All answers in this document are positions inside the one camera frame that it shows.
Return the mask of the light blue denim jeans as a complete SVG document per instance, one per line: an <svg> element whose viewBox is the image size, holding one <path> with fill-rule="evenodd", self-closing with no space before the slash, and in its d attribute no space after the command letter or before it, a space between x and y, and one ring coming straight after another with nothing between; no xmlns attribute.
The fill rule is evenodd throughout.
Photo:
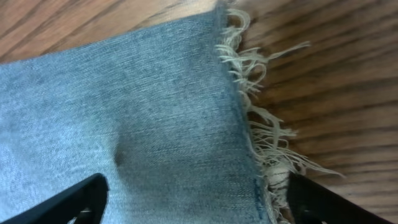
<svg viewBox="0 0 398 224"><path fill-rule="evenodd" d="M1 65L1 220L102 173L104 223L284 223L289 172L320 166L251 103L280 53L240 50L249 25L219 3Z"/></svg>

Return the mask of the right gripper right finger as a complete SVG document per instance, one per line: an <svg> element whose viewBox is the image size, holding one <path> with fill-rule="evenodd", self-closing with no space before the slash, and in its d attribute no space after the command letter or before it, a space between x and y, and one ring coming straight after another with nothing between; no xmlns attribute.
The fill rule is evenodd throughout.
<svg viewBox="0 0 398 224"><path fill-rule="evenodd" d="M299 174L289 174L287 202L296 224L392 224Z"/></svg>

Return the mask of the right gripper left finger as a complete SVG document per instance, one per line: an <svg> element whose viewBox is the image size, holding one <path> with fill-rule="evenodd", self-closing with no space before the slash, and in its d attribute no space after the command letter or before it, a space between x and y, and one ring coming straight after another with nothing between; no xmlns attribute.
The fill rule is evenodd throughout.
<svg viewBox="0 0 398 224"><path fill-rule="evenodd" d="M2 224L100 224L108 191L106 177L96 173Z"/></svg>

